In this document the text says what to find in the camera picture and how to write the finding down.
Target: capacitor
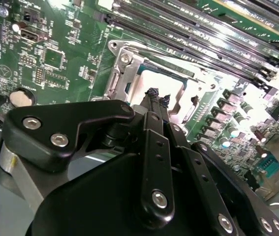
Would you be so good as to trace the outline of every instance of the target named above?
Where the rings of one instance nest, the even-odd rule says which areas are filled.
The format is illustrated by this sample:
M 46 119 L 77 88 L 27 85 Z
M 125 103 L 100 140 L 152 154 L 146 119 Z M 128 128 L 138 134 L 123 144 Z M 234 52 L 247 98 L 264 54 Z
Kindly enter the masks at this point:
M 236 121 L 239 123 L 239 125 L 246 126 L 248 124 L 248 120 L 241 115 L 236 117 Z
M 230 141 L 229 141 L 226 137 L 220 138 L 219 141 L 220 141 L 221 145 L 222 145 L 224 148 L 228 148 L 228 147 L 231 146 Z
M 14 32 L 18 33 L 19 30 L 21 30 L 25 27 L 27 27 L 27 24 L 23 21 L 20 21 L 20 22 L 14 23 L 11 28 Z
M 264 150 L 261 146 L 256 146 L 255 150 L 262 158 L 265 158 L 267 156 L 267 151 Z
M 26 107 L 35 105 L 34 94 L 26 88 L 16 88 L 9 95 L 9 100 L 14 107 Z
M 6 18 L 9 15 L 7 7 L 0 5 L 0 16 Z
M 230 126 L 228 132 L 232 138 L 237 138 L 240 135 L 240 131 L 234 126 Z
M 253 116 L 254 113 L 255 113 L 254 108 L 251 107 L 250 105 L 244 106 L 244 107 L 243 107 L 243 110 L 245 111 L 245 113 L 246 113 L 249 117 Z
M 260 141 L 260 142 L 265 142 L 266 141 L 266 138 L 265 138 L 265 136 L 261 133 L 261 131 L 259 131 L 259 130 L 256 130 L 255 132 L 254 132 L 254 135 L 257 137 L 257 139 Z

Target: motherboard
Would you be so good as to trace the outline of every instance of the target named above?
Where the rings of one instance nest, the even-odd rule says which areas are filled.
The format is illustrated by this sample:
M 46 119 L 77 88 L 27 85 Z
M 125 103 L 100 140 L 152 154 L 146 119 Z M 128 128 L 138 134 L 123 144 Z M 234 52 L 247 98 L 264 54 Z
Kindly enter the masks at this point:
M 0 0 L 0 116 L 136 106 L 149 88 L 189 142 L 262 185 L 279 171 L 279 0 Z

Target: silver screw head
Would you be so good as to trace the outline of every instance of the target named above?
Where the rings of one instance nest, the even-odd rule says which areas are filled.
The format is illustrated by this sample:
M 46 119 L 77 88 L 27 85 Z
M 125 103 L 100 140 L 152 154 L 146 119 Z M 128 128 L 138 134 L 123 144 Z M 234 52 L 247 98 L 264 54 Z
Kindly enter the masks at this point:
M 207 147 L 206 147 L 205 145 L 200 144 L 199 146 L 200 146 L 200 147 L 201 147 L 201 149 L 203 149 L 204 151 L 208 151 L 208 149 L 207 149 Z
M 122 56 L 121 56 L 121 62 L 123 63 L 123 64 L 129 64 L 130 63 L 130 61 L 131 61 L 131 58 L 130 58 L 130 56 L 128 55 L 128 54 L 123 54 Z
M 276 229 L 278 229 L 278 231 L 279 231 L 279 222 L 278 222 L 277 220 L 274 219 L 274 220 L 273 220 L 273 223 L 274 223 Z
M 231 222 L 223 214 L 218 215 L 218 221 L 227 233 L 231 234 L 233 232 L 233 226 Z
M 261 222 L 262 222 L 262 225 L 263 227 L 268 231 L 268 232 L 272 232 L 273 229 L 272 229 L 272 226 L 264 219 L 264 218 L 261 218 Z
M 36 130 L 36 129 L 40 128 L 42 125 L 41 122 L 37 118 L 34 118 L 34 117 L 25 118 L 22 121 L 22 124 L 25 128 L 32 129 L 32 130 Z
M 63 148 L 68 145 L 68 138 L 64 134 L 53 134 L 51 136 L 51 142 L 57 147 Z
M 157 207 L 159 207 L 161 209 L 166 208 L 168 205 L 167 198 L 165 197 L 165 195 L 163 193 L 161 193 L 159 191 L 153 192 L 153 202 Z
M 173 128 L 175 131 L 178 131 L 178 132 L 180 131 L 180 128 L 176 124 L 173 125 Z
M 9 11 L 6 7 L 0 5 L 0 16 L 6 18 L 9 15 Z

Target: mounting screw hole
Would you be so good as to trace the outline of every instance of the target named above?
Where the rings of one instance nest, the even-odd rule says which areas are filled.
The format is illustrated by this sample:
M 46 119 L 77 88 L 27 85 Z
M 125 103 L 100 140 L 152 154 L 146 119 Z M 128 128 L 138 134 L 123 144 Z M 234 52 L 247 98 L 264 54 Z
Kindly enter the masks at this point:
M 201 164 L 202 164 L 198 159 L 195 159 L 195 162 L 196 162 L 198 165 L 201 165 Z
M 118 48 L 118 45 L 117 45 L 116 43 L 111 43 L 111 47 L 112 47 L 113 49 L 117 49 L 117 48 Z
M 207 179 L 206 175 L 202 175 L 202 179 L 203 179 L 205 182 L 209 182 L 209 180 Z
M 157 142 L 157 145 L 158 145 L 159 147 L 163 147 L 164 143 L 158 141 L 158 142 Z
M 155 157 L 156 157 L 159 161 L 163 161 L 163 157 L 162 157 L 161 155 L 157 154 Z

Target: metal screw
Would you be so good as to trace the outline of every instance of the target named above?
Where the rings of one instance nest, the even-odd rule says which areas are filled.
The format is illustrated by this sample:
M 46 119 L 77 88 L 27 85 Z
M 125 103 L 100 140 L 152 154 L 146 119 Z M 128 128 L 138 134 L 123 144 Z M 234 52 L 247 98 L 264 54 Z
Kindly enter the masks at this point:
M 127 64 L 130 63 L 130 61 L 131 61 L 131 58 L 130 58 L 130 56 L 128 54 L 123 54 L 121 56 L 121 62 L 123 62 L 123 64 L 127 65 Z
M 121 105 L 121 108 L 122 108 L 122 110 L 125 111 L 125 112 L 130 112 L 130 111 L 131 111 L 130 108 L 129 108 L 129 106 L 127 106 L 127 105 Z
M 268 231 L 268 232 L 272 232 L 273 229 L 272 229 L 272 226 L 264 219 L 264 218 L 261 218 L 261 222 L 262 222 L 262 225 L 263 227 Z
M 6 7 L 0 5 L 0 16 L 6 18 L 9 15 L 9 11 Z
M 25 118 L 22 121 L 22 124 L 24 125 L 25 128 L 32 129 L 32 130 L 38 129 L 42 125 L 37 118 L 33 118 L 33 117 Z
M 178 132 L 180 131 L 180 128 L 176 124 L 173 125 L 173 128 Z
M 279 231 L 279 222 L 277 220 L 273 220 L 273 223 L 275 224 L 275 227 L 278 229 Z
M 168 205 L 167 198 L 165 197 L 165 195 L 163 193 L 161 193 L 159 191 L 153 192 L 153 202 L 157 207 L 159 207 L 161 209 L 166 208 Z
M 239 165 L 233 166 L 233 170 L 234 170 L 234 171 L 239 171 L 239 170 L 240 170 L 240 166 L 239 166 Z
M 154 120 L 159 120 L 159 117 L 157 117 L 155 114 L 152 114 L 151 116 Z
M 223 227 L 223 229 L 226 230 L 227 233 L 231 234 L 233 232 L 233 226 L 231 222 L 223 214 L 218 215 L 218 221 L 220 225 Z
M 207 149 L 207 147 L 206 147 L 205 145 L 200 144 L 199 146 L 200 146 L 204 151 L 208 151 L 208 149 Z
M 58 146 L 61 148 L 67 146 L 69 143 L 68 138 L 64 134 L 53 134 L 51 136 L 51 142 L 55 146 Z

